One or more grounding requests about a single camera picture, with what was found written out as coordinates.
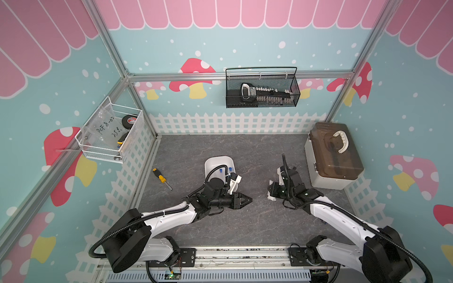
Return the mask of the white wiping cloth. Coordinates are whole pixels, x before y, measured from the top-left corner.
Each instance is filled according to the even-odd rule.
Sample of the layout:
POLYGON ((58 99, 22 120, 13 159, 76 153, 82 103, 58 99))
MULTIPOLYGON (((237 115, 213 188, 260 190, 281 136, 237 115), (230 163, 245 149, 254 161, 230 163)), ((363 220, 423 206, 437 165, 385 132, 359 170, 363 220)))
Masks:
POLYGON ((275 202, 277 200, 276 197, 274 197, 270 192, 267 192, 267 199, 275 202))

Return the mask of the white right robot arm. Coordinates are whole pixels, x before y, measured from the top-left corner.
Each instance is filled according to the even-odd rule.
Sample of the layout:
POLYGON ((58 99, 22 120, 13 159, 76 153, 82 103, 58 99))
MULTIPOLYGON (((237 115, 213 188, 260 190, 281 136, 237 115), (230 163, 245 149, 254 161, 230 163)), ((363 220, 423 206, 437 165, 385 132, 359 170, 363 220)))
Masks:
POLYGON ((303 210, 321 219, 347 237, 351 244, 342 244, 318 235, 311 239, 302 259, 312 266, 332 262, 361 272, 371 283, 399 283, 416 264, 425 281, 433 282, 427 266, 407 250, 399 233, 390 226, 380 228, 363 221, 334 204, 316 189, 308 189, 295 169, 277 169, 278 181, 270 182, 268 198, 281 199, 286 208, 303 210))

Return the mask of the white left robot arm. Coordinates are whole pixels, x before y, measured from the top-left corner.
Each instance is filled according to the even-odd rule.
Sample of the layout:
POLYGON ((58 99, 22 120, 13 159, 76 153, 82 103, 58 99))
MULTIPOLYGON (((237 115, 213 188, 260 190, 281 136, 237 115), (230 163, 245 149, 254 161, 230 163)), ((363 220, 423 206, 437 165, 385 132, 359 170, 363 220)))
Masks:
POLYGON ((181 249, 172 237, 161 237, 162 233, 214 216, 213 208, 222 213, 226 208, 242 209, 251 203, 251 197, 232 191, 230 185, 219 178, 212 178, 179 205, 147 213, 128 210, 92 245, 88 255, 107 259, 115 273, 137 262, 155 261, 172 267, 179 261, 181 249))

